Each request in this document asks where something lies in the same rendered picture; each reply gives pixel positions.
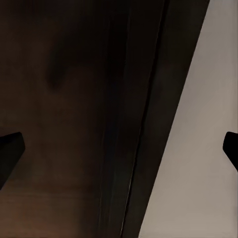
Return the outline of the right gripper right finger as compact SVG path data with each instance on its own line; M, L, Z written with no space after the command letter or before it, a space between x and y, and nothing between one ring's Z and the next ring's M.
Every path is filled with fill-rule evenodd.
M223 150L238 171L238 133L227 132Z

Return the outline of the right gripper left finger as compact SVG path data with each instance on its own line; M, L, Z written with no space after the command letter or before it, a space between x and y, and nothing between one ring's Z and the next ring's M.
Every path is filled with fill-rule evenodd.
M0 137L0 190L25 151L21 132Z

